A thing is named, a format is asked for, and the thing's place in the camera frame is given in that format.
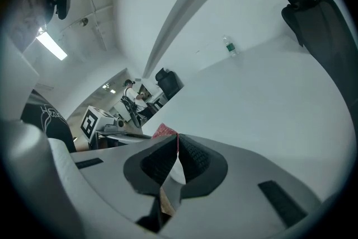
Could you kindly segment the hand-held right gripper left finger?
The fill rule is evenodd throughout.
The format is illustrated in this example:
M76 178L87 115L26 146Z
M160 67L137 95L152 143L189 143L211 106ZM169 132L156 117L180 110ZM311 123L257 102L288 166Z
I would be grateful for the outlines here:
M161 211L161 187L177 158L176 135L72 157L96 195L135 227L179 232L176 216Z

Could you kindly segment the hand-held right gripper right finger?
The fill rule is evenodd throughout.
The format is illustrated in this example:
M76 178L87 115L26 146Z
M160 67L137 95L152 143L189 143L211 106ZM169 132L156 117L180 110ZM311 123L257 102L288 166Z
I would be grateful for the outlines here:
M304 183L258 153L180 135L186 183L167 238L273 238L321 204Z

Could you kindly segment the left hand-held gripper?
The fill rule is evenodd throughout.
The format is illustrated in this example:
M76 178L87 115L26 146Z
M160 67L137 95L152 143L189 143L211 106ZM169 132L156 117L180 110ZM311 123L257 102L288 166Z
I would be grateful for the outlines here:
M94 106L87 108L80 128L90 150L98 149L98 140L107 146L125 146L151 139L148 135L126 132L122 120Z

